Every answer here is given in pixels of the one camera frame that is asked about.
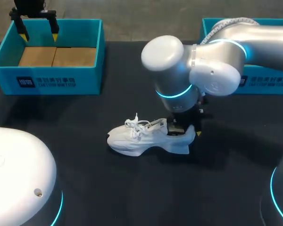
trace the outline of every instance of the shoe sole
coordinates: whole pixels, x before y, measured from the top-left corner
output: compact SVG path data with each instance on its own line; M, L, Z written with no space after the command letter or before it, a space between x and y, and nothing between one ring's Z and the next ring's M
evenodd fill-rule
M189 151L189 144L186 144L186 145L161 145L161 146L157 146L157 147L161 147L165 151L167 151L169 153L174 153L174 154L189 154L190 153L190 151ZM118 152L120 154L131 156L131 157L138 157L138 156L140 156L142 153L144 153L145 151L147 151L151 147L136 148L136 149L131 149L130 151L119 150L119 149L116 149L116 148L113 148L113 147L111 147L111 148L114 151L116 151L116 152Z

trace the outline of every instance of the blue plastic bin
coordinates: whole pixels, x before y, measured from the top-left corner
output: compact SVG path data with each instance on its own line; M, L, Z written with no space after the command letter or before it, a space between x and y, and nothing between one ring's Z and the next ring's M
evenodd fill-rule
M200 30L200 42L212 30L212 27L224 18L203 18ZM283 26L283 19L254 19L260 25ZM282 94L283 72L254 65L245 65L240 86L236 94Z
M0 86L7 95L98 95L105 53L101 20L58 19L56 42L46 19L23 20L25 42L11 23L0 45ZM26 46L96 48L94 67L19 67Z

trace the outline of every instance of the black table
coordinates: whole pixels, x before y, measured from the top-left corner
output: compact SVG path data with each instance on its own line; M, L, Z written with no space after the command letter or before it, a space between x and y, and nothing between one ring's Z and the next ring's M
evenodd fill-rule
M100 96L0 89L0 127L34 134L52 151L66 226L261 225L259 199L283 155L283 96L209 97L218 123L204 122L189 156L119 155L107 148L110 129L136 112L150 121L169 115L141 65L144 45L107 43Z

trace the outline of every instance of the shoe lace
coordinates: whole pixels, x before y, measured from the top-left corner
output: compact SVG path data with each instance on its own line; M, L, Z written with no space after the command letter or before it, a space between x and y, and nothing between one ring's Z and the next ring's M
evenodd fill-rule
M137 113L134 120L127 119L125 121L125 126L128 128L132 128L133 138L137 138L137 137L141 137L142 135L149 134L149 132L147 131L147 125L142 125L142 123L150 124L149 121L145 121L145 120L138 121Z

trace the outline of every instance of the floor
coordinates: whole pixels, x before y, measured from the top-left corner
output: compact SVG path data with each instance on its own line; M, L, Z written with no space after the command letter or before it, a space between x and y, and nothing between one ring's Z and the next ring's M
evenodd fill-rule
M203 17L283 18L283 0L46 0L58 18L100 18L106 40L151 40L164 34L196 40ZM0 41L13 0L0 0Z

